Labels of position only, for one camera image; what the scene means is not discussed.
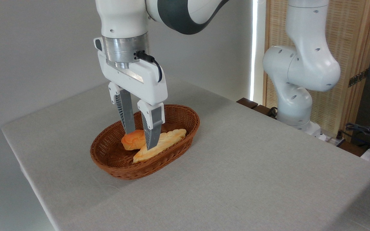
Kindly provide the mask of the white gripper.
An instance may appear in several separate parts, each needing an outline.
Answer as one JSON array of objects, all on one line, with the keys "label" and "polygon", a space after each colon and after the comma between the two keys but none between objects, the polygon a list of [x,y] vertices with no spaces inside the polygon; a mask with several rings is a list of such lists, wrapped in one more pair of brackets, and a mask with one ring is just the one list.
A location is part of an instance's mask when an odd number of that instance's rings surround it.
[{"label": "white gripper", "polygon": [[154,63],[144,60],[130,63],[128,69],[120,69],[116,63],[108,61],[104,53],[102,38],[95,38],[98,59],[102,72],[109,81],[109,93],[112,104],[117,106],[125,133],[135,131],[135,119],[131,94],[141,100],[138,109],[141,111],[143,130],[145,132],[146,148],[150,150],[157,146],[160,139],[161,127],[165,123],[163,101],[168,97],[166,80],[163,69]]}]

